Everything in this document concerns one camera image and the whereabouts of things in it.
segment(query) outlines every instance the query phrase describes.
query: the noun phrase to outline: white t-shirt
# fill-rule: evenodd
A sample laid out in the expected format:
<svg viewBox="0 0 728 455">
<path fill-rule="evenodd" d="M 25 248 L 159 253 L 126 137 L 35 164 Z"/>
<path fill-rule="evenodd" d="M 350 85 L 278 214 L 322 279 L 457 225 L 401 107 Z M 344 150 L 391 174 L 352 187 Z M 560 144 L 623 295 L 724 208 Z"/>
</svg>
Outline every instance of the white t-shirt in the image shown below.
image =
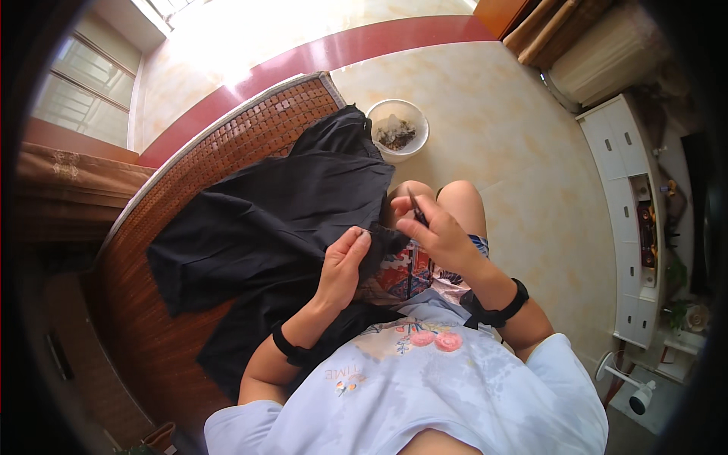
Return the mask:
<svg viewBox="0 0 728 455">
<path fill-rule="evenodd" d="M 396 454 L 445 432 L 484 454 L 602 454 L 607 420 L 557 333 L 524 365 L 462 307 L 426 290 L 321 363 L 285 406 L 259 400 L 205 423 L 210 455 Z"/>
</svg>

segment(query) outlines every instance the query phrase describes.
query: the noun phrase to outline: red floor border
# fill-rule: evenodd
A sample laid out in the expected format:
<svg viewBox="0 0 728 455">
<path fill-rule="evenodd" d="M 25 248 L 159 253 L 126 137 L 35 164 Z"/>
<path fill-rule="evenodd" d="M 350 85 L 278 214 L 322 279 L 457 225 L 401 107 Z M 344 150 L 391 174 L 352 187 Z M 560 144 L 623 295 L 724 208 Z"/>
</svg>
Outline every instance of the red floor border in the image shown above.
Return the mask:
<svg viewBox="0 0 728 455">
<path fill-rule="evenodd" d="M 234 87 L 220 87 L 192 106 L 139 156 L 138 164 L 161 166 L 235 106 L 296 74 L 332 71 L 393 52 L 467 41 L 496 41 L 496 38 L 475 16 L 453 15 L 388 20 L 302 44 L 255 66 Z"/>
</svg>

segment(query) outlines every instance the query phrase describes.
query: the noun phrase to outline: leg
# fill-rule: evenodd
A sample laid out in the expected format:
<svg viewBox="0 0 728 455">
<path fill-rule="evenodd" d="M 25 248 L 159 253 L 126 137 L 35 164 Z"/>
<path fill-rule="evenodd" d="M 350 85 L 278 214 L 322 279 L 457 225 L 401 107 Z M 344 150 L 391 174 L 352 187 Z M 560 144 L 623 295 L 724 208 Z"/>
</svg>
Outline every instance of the leg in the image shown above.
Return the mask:
<svg viewBox="0 0 728 455">
<path fill-rule="evenodd" d="M 384 211 L 384 214 L 382 216 L 382 224 L 390 229 L 395 228 L 395 224 L 397 224 L 397 220 L 399 218 L 413 218 L 414 214 L 412 212 L 408 213 L 404 217 L 397 217 L 395 216 L 395 211 L 392 209 L 392 206 L 390 203 L 392 202 L 392 199 L 400 196 L 409 196 L 409 193 L 407 192 L 407 188 L 412 190 L 412 192 L 416 195 L 424 195 L 428 196 L 433 201 L 435 200 L 435 192 L 430 188 L 429 186 L 425 185 L 422 182 L 418 182 L 415 180 L 407 180 L 406 182 L 402 182 L 397 188 L 393 189 L 391 193 L 389 193 L 389 196 L 387 196 L 387 208 Z"/>
<path fill-rule="evenodd" d="M 468 234 L 488 238 L 483 200 L 469 181 L 458 180 L 445 185 L 438 195 L 438 205 L 455 217 Z"/>
</svg>

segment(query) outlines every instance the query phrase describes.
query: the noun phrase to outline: patterned shorts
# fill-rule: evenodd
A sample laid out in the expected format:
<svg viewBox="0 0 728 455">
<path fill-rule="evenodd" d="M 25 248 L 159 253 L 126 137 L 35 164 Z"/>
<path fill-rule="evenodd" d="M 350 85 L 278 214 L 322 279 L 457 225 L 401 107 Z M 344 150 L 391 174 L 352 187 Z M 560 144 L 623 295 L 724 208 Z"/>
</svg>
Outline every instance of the patterned shorts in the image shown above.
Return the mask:
<svg viewBox="0 0 728 455">
<path fill-rule="evenodd" d="M 488 240 L 468 234 L 478 250 L 488 257 Z M 384 258 L 379 271 L 357 290 L 356 298 L 378 305 L 395 305 L 432 288 L 445 300 L 459 304 L 470 286 L 462 277 L 434 264 L 424 248 L 412 239 L 404 250 Z"/>
</svg>

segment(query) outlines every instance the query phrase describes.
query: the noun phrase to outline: marble floor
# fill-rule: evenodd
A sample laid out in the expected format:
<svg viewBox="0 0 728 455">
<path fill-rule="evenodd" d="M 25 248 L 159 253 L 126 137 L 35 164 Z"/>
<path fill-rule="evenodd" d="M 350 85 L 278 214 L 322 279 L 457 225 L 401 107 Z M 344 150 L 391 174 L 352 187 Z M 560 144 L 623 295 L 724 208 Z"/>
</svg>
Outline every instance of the marble floor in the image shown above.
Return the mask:
<svg viewBox="0 0 728 455">
<path fill-rule="evenodd" d="M 363 111 L 402 98 L 424 112 L 430 137 L 396 165 L 392 185 L 472 181 L 491 259 L 527 283 L 592 374 L 617 349 L 617 278 L 606 198 L 574 116 L 498 41 L 396 52 L 331 76 Z M 599 385 L 604 392 L 608 384 Z"/>
<path fill-rule="evenodd" d="M 471 15 L 471 0 L 214 0 L 175 17 L 175 30 L 143 58 L 129 147 L 144 152 L 205 96 L 251 68 L 322 36 L 382 21 Z"/>
</svg>

